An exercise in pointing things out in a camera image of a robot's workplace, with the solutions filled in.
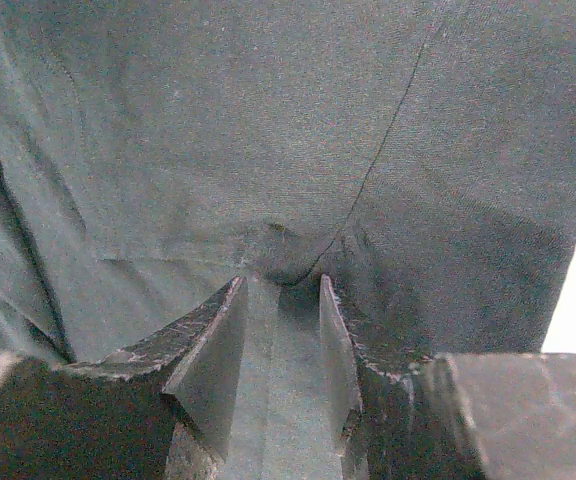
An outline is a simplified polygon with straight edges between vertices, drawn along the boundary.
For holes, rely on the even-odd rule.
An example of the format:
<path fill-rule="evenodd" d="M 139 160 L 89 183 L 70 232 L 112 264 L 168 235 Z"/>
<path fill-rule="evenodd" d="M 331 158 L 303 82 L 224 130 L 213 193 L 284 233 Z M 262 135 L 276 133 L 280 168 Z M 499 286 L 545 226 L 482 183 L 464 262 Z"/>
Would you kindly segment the black t shirt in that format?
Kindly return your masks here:
<path fill-rule="evenodd" d="M 575 246 L 576 1 L 0 1 L 0 351 L 98 362 L 243 277 L 213 479 L 344 478 L 323 276 L 534 354 Z"/>

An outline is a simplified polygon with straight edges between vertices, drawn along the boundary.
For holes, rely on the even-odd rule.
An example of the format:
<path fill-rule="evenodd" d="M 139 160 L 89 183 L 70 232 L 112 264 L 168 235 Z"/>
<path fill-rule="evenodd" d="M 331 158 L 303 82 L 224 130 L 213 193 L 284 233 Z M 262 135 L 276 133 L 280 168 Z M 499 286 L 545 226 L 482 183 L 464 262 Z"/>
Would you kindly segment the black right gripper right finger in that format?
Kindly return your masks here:
<path fill-rule="evenodd" d="M 407 348 L 323 276 L 319 321 L 346 479 L 576 479 L 576 354 Z"/>

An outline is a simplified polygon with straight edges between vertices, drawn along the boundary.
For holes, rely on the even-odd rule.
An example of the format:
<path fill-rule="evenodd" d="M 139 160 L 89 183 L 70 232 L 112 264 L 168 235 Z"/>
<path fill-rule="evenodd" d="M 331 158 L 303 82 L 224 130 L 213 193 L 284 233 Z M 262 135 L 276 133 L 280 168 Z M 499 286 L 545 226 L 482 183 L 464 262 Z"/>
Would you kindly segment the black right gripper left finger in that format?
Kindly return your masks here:
<path fill-rule="evenodd" d="M 228 456 L 248 285 L 94 363 L 0 351 L 0 479 L 213 479 Z"/>

